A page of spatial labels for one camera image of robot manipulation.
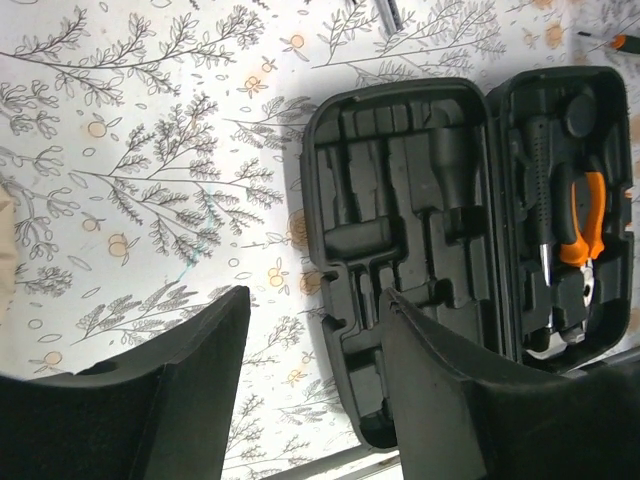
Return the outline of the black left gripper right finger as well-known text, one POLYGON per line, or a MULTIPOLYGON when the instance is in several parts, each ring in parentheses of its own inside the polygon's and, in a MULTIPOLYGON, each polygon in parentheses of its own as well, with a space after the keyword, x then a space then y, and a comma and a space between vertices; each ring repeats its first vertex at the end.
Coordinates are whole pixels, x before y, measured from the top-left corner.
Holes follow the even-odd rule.
POLYGON ((380 327, 407 479, 635 479, 639 352, 557 375, 429 318, 395 290, 380 327))

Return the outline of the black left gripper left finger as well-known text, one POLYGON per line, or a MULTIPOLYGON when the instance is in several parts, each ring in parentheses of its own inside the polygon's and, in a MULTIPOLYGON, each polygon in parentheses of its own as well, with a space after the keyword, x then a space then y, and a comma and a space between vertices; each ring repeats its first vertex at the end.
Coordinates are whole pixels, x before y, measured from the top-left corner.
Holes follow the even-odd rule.
POLYGON ((2 477, 219 478, 249 320, 249 290, 236 286, 79 373, 3 377, 2 477))

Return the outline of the black plastic tool case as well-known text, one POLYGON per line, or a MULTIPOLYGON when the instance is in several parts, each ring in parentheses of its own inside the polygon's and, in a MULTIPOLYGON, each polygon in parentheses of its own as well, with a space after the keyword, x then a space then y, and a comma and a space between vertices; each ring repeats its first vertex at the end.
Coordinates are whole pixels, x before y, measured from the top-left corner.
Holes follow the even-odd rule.
POLYGON ((300 160, 323 334, 357 438, 396 447, 379 299, 397 290, 429 318, 513 361, 569 371, 619 343, 630 322, 634 236, 626 87, 605 66, 519 73, 488 93, 464 78, 379 84, 326 100, 300 160), (604 251, 585 339, 550 360, 527 353, 551 295, 532 229, 523 127, 557 122, 554 145, 606 182, 604 251))

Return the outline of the orange handled pliers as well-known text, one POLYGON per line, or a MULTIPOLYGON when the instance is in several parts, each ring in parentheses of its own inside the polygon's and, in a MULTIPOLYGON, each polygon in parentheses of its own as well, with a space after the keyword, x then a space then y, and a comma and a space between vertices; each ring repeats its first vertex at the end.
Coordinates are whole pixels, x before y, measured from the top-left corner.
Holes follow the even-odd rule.
POLYGON ((603 173, 591 165, 578 168, 570 162, 559 164, 552 186, 553 233, 559 245, 559 277, 552 287, 554 325, 568 345, 586 337, 595 290, 594 261, 604 251, 603 222, 606 211, 606 182, 603 173), (576 183, 589 188, 586 219, 579 217, 576 183))

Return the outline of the steel claw hammer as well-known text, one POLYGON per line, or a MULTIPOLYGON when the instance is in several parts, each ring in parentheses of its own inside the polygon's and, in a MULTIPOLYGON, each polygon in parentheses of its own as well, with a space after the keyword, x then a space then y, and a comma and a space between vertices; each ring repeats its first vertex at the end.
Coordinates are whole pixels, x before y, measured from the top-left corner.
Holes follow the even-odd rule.
POLYGON ((530 335, 527 345, 527 353, 539 361, 557 357, 584 339, 591 290, 589 261, 575 218, 575 169, 572 156, 554 145, 556 126, 556 121, 539 115, 522 130, 536 195, 532 229, 551 295, 546 324, 530 335))

